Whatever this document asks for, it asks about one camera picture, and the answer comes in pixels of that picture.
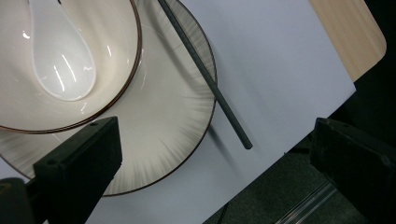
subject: white paper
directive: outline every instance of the white paper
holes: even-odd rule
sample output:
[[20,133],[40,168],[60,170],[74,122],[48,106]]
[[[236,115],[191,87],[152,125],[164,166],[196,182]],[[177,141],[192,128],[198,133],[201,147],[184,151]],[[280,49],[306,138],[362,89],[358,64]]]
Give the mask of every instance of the white paper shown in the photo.
[[[209,132],[173,174],[102,199],[88,223],[202,223],[354,91],[307,0],[184,0],[209,39],[219,88],[253,143],[247,151],[217,105]],[[0,177],[15,175],[4,170]]]

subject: bowl rim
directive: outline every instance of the bowl rim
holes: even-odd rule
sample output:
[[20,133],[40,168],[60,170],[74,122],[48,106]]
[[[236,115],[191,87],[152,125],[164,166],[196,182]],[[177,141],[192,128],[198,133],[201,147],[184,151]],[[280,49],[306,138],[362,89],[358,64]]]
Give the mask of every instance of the bowl rim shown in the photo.
[[142,54],[142,27],[140,23],[140,17],[137,12],[137,6],[134,2],[134,0],[129,0],[131,3],[132,9],[134,11],[134,18],[136,21],[136,29],[137,29],[137,49],[136,49],[136,55],[134,58],[134,66],[132,67],[131,73],[129,74],[125,84],[122,86],[120,91],[117,93],[117,95],[103,108],[101,108],[99,111],[94,113],[93,115],[89,116],[86,119],[83,119],[79,122],[63,126],[60,128],[54,128],[54,129],[48,129],[48,130],[24,130],[24,129],[16,129],[16,128],[11,128],[7,126],[3,126],[0,124],[0,130],[4,131],[11,131],[14,133],[31,133],[31,134],[42,134],[42,133],[60,133],[64,131],[68,131],[74,128],[77,128],[83,124],[86,124],[99,116],[101,116],[103,113],[105,113],[111,106],[113,106],[120,98],[121,96],[125,93],[126,89],[129,87],[129,84],[131,84],[132,79],[134,78],[134,75],[136,74],[137,68],[139,67],[140,60],[141,60],[141,54]]

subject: plate rim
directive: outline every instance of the plate rim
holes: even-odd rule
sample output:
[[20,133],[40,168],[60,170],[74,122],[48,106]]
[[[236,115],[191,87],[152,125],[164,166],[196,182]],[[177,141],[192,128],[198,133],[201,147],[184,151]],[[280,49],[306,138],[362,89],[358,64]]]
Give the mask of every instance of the plate rim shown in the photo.
[[[208,49],[209,49],[209,52],[210,52],[210,57],[212,58],[212,61],[213,61],[214,77],[215,77],[215,82],[216,82],[216,84],[217,84],[217,83],[218,83],[218,72],[217,72],[217,67],[216,67],[216,61],[215,61],[215,57],[214,57],[214,54],[213,54],[213,50],[212,50],[212,48],[210,47],[210,43],[209,43],[209,40],[208,40],[208,38],[207,38],[207,36],[206,36],[206,33],[205,33],[204,29],[202,28],[202,26],[201,26],[201,24],[198,22],[198,20],[196,20],[196,18],[192,15],[192,13],[189,11],[189,9],[188,9],[182,2],[180,2],[179,0],[175,0],[175,2],[177,2],[177,3],[184,9],[184,11],[187,12],[187,13],[191,16],[191,18],[193,19],[193,21],[196,23],[198,29],[201,31],[201,33],[202,33],[202,35],[203,35],[203,37],[204,37],[204,39],[205,39],[205,42],[207,43],[207,46],[208,46]],[[214,97],[214,99],[213,99],[213,105],[212,105],[212,112],[211,112],[211,114],[210,114],[209,121],[207,122],[207,125],[206,125],[206,127],[205,127],[204,133],[202,134],[200,140],[197,142],[197,145],[196,145],[196,146],[194,147],[194,149],[190,152],[190,154],[189,154],[178,166],[176,166],[173,170],[171,170],[171,171],[170,171],[169,173],[167,173],[166,175],[162,176],[161,178],[159,178],[159,179],[157,179],[157,180],[155,180],[155,181],[153,181],[153,182],[151,182],[151,183],[149,183],[149,184],[147,184],[147,185],[145,185],[145,186],[143,186],[143,187],[140,187],[140,188],[137,188],[137,189],[132,189],[132,190],[127,190],[127,191],[122,192],[122,193],[104,194],[102,197],[104,197],[104,198],[110,198],[110,197],[116,197],[116,196],[121,196],[121,195],[124,195],[124,194],[130,194],[130,193],[133,193],[133,192],[137,192],[137,191],[139,191],[139,190],[141,190],[141,189],[145,189],[145,188],[148,188],[148,187],[150,187],[150,186],[152,186],[152,185],[157,184],[158,182],[164,180],[166,177],[168,177],[169,175],[171,175],[172,173],[174,173],[176,170],[178,170],[178,168],[180,168],[180,167],[192,156],[192,154],[196,151],[196,149],[198,148],[198,146],[201,145],[201,143],[202,143],[202,141],[204,140],[204,138],[205,138],[207,132],[209,131],[210,123],[212,122],[213,116],[214,116],[214,114],[215,114],[216,101],[217,101],[217,100],[216,100],[216,98]]]

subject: saucer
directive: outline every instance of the saucer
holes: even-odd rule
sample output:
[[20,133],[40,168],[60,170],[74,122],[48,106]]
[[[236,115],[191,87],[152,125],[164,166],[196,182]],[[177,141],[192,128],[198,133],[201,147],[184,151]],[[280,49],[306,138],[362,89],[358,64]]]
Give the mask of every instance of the saucer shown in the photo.
[[[143,32],[142,61],[129,88],[101,115],[117,116],[122,166],[105,195],[136,191],[166,178],[198,148],[215,109],[215,98],[156,0],[135,1]],[[180,3],[170,6],[207,70],[216,66],[204,31]],[[1,157],[34,177],[33,163],[80,128],[52,134],[0,132]]]

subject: white surface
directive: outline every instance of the white surface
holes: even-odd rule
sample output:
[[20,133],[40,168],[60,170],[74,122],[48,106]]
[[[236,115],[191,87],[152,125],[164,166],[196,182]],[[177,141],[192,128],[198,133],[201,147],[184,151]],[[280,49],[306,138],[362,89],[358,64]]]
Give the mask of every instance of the white surface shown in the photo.
[[76,101],[96,80],[87,42],[57,1],[29,1],[32,16],[33,65],[38,82],[55,98]]
[[253,149],[243,149],[217,109],[180,169],[147,189],[102,199],[88,223],[202,223],[354,91],[307,0],[183,2],[212,44],[219,87]]

